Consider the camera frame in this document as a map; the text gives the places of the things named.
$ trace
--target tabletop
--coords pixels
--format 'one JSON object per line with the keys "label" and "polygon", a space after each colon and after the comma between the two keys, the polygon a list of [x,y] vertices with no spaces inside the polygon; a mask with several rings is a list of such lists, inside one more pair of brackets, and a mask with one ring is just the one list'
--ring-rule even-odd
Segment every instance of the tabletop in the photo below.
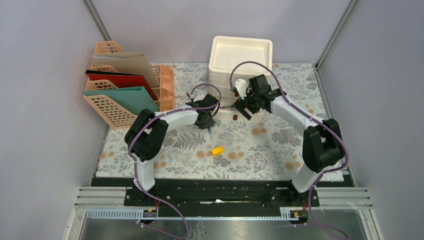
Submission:
{"label": "tabletop", "polygon": [[[161,63],[174,70],[175,104],[189,102],[186,92],[209,82],[208,63]],[[310,63],[275,63],[272,68],[283,90],[298,106],[326,118],[320,90]],[[272,89],[277,88],[268,78]],[[206,94],[206,87],[194,92]],[[134,177],[133,160],[128,155],[124,136],[127,129],[107,133],[99,156],[96,177]],[[302,141],[286,121],[265,113],[259,123],[216,120],[214,126],[199,130],[195,125],[168,132],[159,154],[153,159],[155,178],[281,180],[292,179],[304,164]],[[224,153],[211,150],[222,146]],[[340,171],[322,181],[343,181]]]}

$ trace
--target power cord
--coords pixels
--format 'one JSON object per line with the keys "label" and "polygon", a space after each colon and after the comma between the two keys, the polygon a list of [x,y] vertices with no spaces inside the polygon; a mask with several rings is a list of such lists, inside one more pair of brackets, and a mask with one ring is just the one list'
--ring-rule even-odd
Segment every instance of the power cord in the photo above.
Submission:
{"label": "power cord", "polygon": [[[311,207],[312,206],[312,204],[311,204],[312,191],[316,187],[317,183],[321,180],[321,178],[323,177],[323,175],[326,174],[326,173],[331,173],[331,172],[339,171],[339,170],[345,168],[348,165],[350,158],[349,158],[349,152],[348,152],[348,148],[347,148],[346,144],[343,142],[343,140],[334,131],[332,131],[330,128],[328,128],[324,123],[322,123],[321,121],[315,119],[313,116],[309,115],[308,113],[306,113],[305,111],[303,111],[302,109],[300,109],[294,103],[290,102],[289,99],[287,98],[287,96],[284,94],[283,88],[281,87],[281,84],[278,81],[277,76],[275,75],[275,73],[273,73],[273,71],[271,71],[271,69],[269,69],[267,66],[265,66],[265,65],[263,65],[263,64],[261,64],[259,62],[256,62],[256,61],[244,61],[244,62],[241,62],[240,64],[238,64],[237,66],[235,66],[234,69],[231,71],[231,74],[229,76],[229,85],[230,85],[231,89],[234,89],[233,82],[232,82],[232,78],[233,78],[234,72],[236,71],[236,69],[238,67],[240,67],[241,65],[244,65],[244,64],[256,64],[256,65],[259,65],[262,68],[266,69],[269,73],[271,73],[271,75],[274,77],[274,79],[275,79],[275,81],[276,81],[276,83],[278,85],[278,88],[279,88],[279,90],[281,92],[281,96],[284,99],[284,101],[287,104],[289,104],[290,106],[292,106],[300,114],[302,114],[303,116],[305,116],[308,119],[311,119],[311,121],[313,121],[314,123],[320,125],[325,130],[327,130],[335,139],[337,139],[337,141],[343,147],[343,150],[344,150],[345,156],[346,156],[343,165],[341,165],[340,167],[334,168],[334,169],[328,169],[328,170],[323,171],[322,174],[319,175],[319,177],[315,180],[315,182],[312,184],[312,186],[309,189],[309,194],[308,194],[308,208],[309,208],[310,216],[315,221],[315,223],[309,223],[307,225],[319,226],[325,233],[327,233],[328,235],[330,235],[331,237],[333,237],[335,239],[348,240],[349,239],[349,236],[343,230],[338,229],[338,228],[336,228],[334,226],[331,226],[331,225],[328,225],[328,224],[320,223],[319,221],[317,221],[317,219],[315,218],[314,214],[312,213],[312,207]],[[330,231],[326,230],[325,228],[335,229],[338,232],[340,232],[341,234],[343,234],[345,237],[337,236],[337,235],[331,233]]]}
{"label": "power cord", "polygon": [[218,106],[220,103],[221,103],[221,99],[222,99],[222,95],[221,95],[221,92],[220,92],[220,90],[216,87],[216,86],[214,86],[214,85],[212,85],[212,84],[210,84],[210,83],[201,83],[201,84],[199,84],[199,85],[197,85],[197,86],[195,86],[192,90],[191,90],[191,96],[193,96],[193,92],[198,88],[198,87],[200,87],[200,86],[210,86],[210,87],[213,87],[213,88],[215,88],[217,91],[218,91],[218,94],[219,94],[219,100],[218,100],[218,102],[217,103],[215,103],[214,105],[212,105],[212,106],[207,106],[207,107],[190,107],[190,108],[179,108],[179,109],[174,109],[174,110],[170,110],[170,111],[168,111],[168,112],[166,112],[166,113],[163,113],[163,114],[160,114],[160,115],[157,115],[157,116],[155,116],[154,118],[152,118],[152,120],[150,120],[146,125],[144,125],[143,126],[143,128],[137,133],[137,135],[135,135],[135,137],[134,137],[134,139],[132,140],[132,142],[130,143],[130,145],[128,146],[128,154],[129,154],[129,156],[134,160],[134,179],[135,179],[135,185],[144,193],[144,194],[146,194],[148,197],[150,197],[150,198],[152,198],[152,199],[154,199],[154,200],[156,200],[156,201],[159,201],[159,202],[162,202],[162,203],[164,203],[164,204],[166,204],[166,205],[168,205],[168,206],[170,206],[181,218],[182,218],[182,221],[184,222],[184,226],[185,226],[185,236],[177,236],[177,235],[174,235],[174,234],[172,234],[172,233],[170,233],[170,232],[167,232],[167,231],[165,231],[165,230],[163,230],[163,229],[160,229],[160,228],[157,228],[157,227],[154,227],[154,226],[151,226],[151,225],[149,225],[149,224],[144,224],[144,223],[141,223],[141,227],[143,228],[143,227],[146,227],[146,228],[149,228],[149,229],[153,229],[153,230],[156,230],[156,231],[158,231],[158,232],[161,232],[161,233],[163,233],[163,234],[166,234],[166,235],[168,235],[168,236],[170,236],[170,237],[173,237],[173,238],[176,238],[176,239],[186,239],[186,238],[188,238],[189,237],[189,234],[190,234],[190,232],[189,232],[189,224],[187,223],[187,220],[184,218],[184,216],[183,216],[183,214],[174,206],[174,205],[172,205],[170,202],[168,202],[168,201],[165,201],[165,200],[163,200],[163,199],[161,199],[161,198],[159,198],[159,197],[156,197],[156,196],[154,196],[154,195],[152,195],[152,194],[150,194],[149,192],[147,192],[144,188],[143,188],[143,186],[142,186],[142,184],[140,183],[140,180],[139,180],[139,171],[138,171],[138,168],[137,168],[137,158],[136,158],[136,156],[134,156],[134,154],[132,153],[132,150],[133,150],[133,147],[134,147],[134,144],[136,143],[136,141],[139,139],[139,137],[142,135],[142,133],[154,122],[154,121],[156,121],[157,119],[159,119],[159,118],[161,118],[161,117],[163,117],[163,116],[165,116],[165,115],[170,115],[170,114],[174,114],[174,113],[178,113],[178,112],[182,112],[182,111],[196,111],[196,110],[208,110],[208,109],[214,109],[216,106]]}

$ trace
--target red folder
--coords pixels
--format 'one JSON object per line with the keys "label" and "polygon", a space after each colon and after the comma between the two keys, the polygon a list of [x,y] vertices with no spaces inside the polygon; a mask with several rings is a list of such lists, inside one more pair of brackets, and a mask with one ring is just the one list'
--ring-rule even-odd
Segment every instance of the red folder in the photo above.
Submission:
{"label": "red folder", "polygon": [[107,74],[90,74],[85,73],[91,81],[95,80],[109,80],[115,86],[120,89],[130,88],[130,87],[144,87],[151,99],[157,101],[155,93],[150,88],[149,84],[146,82],[145,78],[142,75],[111,75],[110,72]]}

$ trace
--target file organizer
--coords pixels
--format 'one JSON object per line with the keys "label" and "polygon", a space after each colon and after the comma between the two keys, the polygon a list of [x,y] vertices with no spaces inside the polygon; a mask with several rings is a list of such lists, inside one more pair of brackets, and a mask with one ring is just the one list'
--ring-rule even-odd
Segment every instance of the file organizer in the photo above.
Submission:
{"label": "file organizer", "polygon": [[[95,54],[101,53],[122,53],[124,49],[114,41],[98,42],[95,47]],[[111,66],[91,67],[91,70],[117,73]],[[174,71],[165,65],[153,65],[151,69],[156,77],[159,87],[152,88],[157,101],[154,103],[159,107],[159,111],[165,112],[175,108],[175,81]],[[118,87],[108,80],[87,80],[86,91],[117,89]],[[137,115],[113,101],[105,95],[85,96],[85,100],[96,110],[96,112],[106,121],[112,129],[127,129],[136,120]]]}

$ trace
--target black and white robotic arm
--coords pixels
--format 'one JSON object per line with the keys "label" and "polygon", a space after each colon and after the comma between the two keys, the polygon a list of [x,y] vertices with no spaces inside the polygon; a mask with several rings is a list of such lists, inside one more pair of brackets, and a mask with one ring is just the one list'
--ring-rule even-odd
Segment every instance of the black and white robotic arm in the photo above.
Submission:
{"label": "black and white robotic arm", "polygon": [[[324,168],[335,165],[345,155],[340,143],[322,126],[306,118],[288,104],[282,96],[279,89],[271,90],[264,75],[259,75],[249,79],[249,83],[243,79],[238,79],[235,83],[235,90],[239,93],[239,98],[233,104],[243,116],[250,120],[251,116],[246,112],[248,109],[252,114],[261,109],[274,114],[287,123],[301,135],[303,135],[302,157],[304,165],[299,173],[290,181],[288,187],[288,198],[295,201],[302,194],[307,192],[314,181],[320,176]],[[165,115],[156,119],[147,131],[143,132],[135,142],[132,153],[137,159],[137,169],[139,172],[139,181],[142,187],[148,191],[155,184],[153,176],[153,161],[159,150],[166,132],[180,128],[184,125],[196,125],[200,129],[207,129],[213,126],[214,120],[211,111],[207,110],[188,110],[190,108],[210,107],[216,104],[218,100],[207,94],[202,100],[191,101],[187,103],[182,111]],[[139,131],[155,116],[162,115],[163,112],[151,112],[148,109],[143,110],[131,126],[125,136],[125,142],[130,145]],[[339,137],[340,128],[334,119],[322,121],[327,127],[335,132]]]}

